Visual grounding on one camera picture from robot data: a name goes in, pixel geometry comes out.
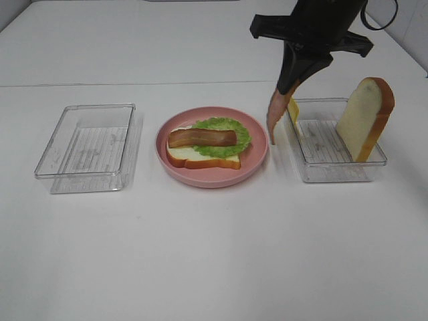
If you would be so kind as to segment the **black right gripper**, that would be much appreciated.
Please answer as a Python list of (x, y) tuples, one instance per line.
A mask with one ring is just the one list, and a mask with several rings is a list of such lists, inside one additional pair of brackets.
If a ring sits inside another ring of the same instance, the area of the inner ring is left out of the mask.
[(373, 48), (367, 37), (349, 31), (364, 1), (298, 1), (290, 15), (255, 15), (250, 33), (284, 42), (282, 67), (276, 89), (287, 94), (293, 85), (327, 68), (331, 55), (304, 56), (298, 51), (317, 54), (347, 51), (366, 57)]

